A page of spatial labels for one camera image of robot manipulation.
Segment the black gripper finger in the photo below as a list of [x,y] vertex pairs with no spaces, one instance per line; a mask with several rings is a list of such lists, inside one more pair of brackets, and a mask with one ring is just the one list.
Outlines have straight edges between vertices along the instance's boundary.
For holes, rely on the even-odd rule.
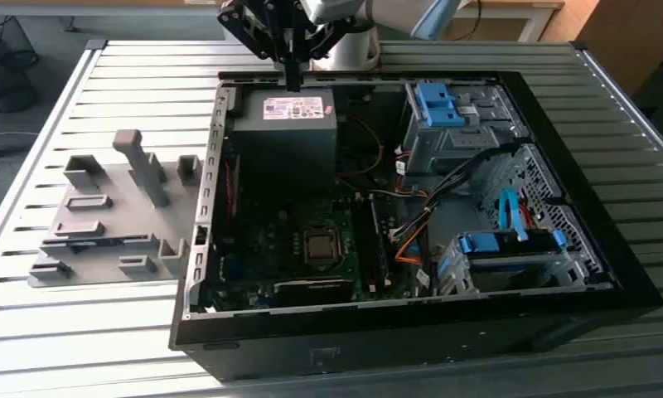
[[313,34],[309,29],[316,25],[309,21],[296,23],[293,27],[293,90],[300,90],[304,82],[302,69],[310,60],[326,56],[332,47],[353,30],[356,17],[345,17],[322,25]]
[[268,4],[225,4],[219,22],[226,31],[261,59],[272,59],[285,75],[286,90],[294,89],[294,65],[289,63],[288,47],[282,43],[282,31],[266,25],[266,18],[277,17]]

